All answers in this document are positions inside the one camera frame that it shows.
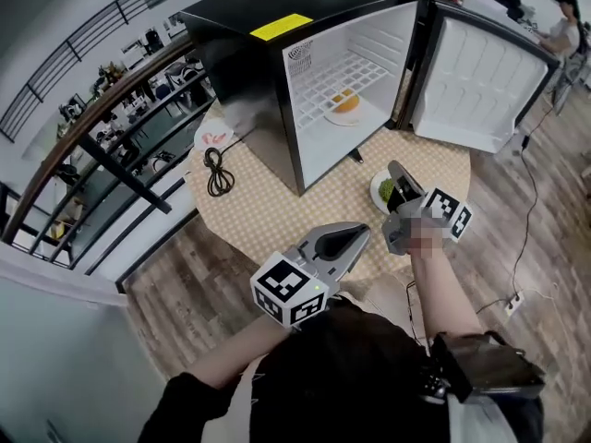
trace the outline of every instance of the round table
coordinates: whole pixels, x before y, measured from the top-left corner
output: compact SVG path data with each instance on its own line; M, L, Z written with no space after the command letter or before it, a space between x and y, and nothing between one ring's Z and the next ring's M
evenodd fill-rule
M218 102L203 122L213 117L223 117ZM273 251L283 253L297 244L315 226L366 223L372 232L369 245L344 279L370 280L410 263L409 256L388 253L380 229L386 215L369 196L374 174L397 160L426 190L440 186L464 201L470 185L470 156L466 148L386 128L362 144L359 152L363 164L343 159L302 197L241 142L223 155L223 167L235 176L230 193L219 198L208 195L210 170L203 165L203 154L195 149L189 154L185 179L207 227L257 264L264 263Z

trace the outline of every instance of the plate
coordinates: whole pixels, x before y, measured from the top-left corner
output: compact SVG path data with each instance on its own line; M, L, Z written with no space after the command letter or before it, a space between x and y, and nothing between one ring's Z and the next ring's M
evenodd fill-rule
M350 112L346 112L345 114L338 114L336 112L327 112L324 114L324 118L326 118L331 123L337 126L357 126L359 125L359 121L363 117L363 106L365 105L365 101L363 97L360 95L359 97L359 104Z
M369 184L369 194L371 195L371 199L376 207L386 215L390 215L388 211L388 205L384 202L380 197L380 184L384 182L386 179L390 179L390 173L388 169L384 169L383 171L379 171L376 175L373 176L371 179L371 183Z
M222 150L230 143L233 135L234 131L222 118L212 118L197 128L193 146L197 151L205 151L207 148Z

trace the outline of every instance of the fridge door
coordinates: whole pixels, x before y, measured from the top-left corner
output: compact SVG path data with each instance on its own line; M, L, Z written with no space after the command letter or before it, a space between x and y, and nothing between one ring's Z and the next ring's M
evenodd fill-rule
M474 11L429 2L400 129L499 151L558 67L533 38Z

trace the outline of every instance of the black mini fridge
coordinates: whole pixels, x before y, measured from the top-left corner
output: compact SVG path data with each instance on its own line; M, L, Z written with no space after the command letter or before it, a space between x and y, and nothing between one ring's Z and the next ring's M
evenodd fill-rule
M396 127L497 152L558 65L505 15L439 0L203 0L183 20L226 124L298 195L399 96Z
M203 0L183 20L225 122L302 195L392 115L417 0Z

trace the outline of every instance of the wire shelf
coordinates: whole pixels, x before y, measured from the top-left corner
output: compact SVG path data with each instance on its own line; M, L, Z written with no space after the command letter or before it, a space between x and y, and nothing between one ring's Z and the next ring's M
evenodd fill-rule
M345 51L292 79L296 129L310 126L327 112L377 82L388 71L365 57ZM346 97L343 91L349 89ZM342 99L333 100L337 95Z

